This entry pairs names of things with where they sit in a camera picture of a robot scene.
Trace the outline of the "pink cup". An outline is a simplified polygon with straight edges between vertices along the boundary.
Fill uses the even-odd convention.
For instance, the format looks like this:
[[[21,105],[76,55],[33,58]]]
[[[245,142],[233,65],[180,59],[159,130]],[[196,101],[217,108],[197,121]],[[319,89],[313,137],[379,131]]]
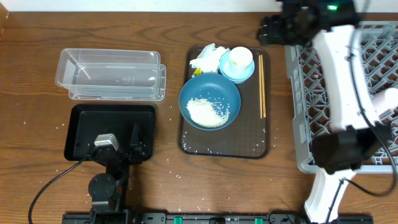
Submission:
[[[372,104],[378,116],[393,111],[398,105],[398,89],[388,88],[373,96]]]

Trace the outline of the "light blue bowl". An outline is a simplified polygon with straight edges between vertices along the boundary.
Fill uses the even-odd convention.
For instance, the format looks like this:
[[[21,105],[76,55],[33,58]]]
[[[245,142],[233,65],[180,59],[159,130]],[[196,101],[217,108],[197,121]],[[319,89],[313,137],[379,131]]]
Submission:
[[[247,66],[241,67],[235,65],[230,60],[231,52],[226,52],[220,59],[220,72],[223,76],[230,79],[235,84],[245,82],[254,72],[255,63],[251,60],[251,63]]]

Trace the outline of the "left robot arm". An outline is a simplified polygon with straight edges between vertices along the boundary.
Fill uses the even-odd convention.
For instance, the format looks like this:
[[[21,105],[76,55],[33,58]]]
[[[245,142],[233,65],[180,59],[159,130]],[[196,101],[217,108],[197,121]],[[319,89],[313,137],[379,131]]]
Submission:
[[[127,148],[123,149],[114,134],[100,134],[94,141],[90,159],[106,168],[89,183],[92,198],[89,223],[138,223],[139,215],[126,208],[129,168],[141,164],[147,155],[141,127],[134,125]]]

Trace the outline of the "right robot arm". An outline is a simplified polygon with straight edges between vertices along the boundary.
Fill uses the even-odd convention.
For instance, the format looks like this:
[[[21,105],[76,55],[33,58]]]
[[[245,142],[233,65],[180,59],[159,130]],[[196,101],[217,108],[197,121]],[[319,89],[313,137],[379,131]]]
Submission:
[[[325,79],[331,133],[312,141],[318,170],[297,223],[337,222],[343,194],[363,161],[392,137],[366,86],[360,21],[353,1],[283,1],[282,12],[263,18],[257,33],[262,45],[311,45]]]

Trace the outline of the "cream white cup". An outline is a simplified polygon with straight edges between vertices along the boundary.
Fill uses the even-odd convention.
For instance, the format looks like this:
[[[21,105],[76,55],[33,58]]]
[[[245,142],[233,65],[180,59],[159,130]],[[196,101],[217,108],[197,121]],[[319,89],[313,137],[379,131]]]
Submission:
[[[235,47],[229,53],[229,67],[232,72],[246,71],[252,60],[252,52],[245,47]]]

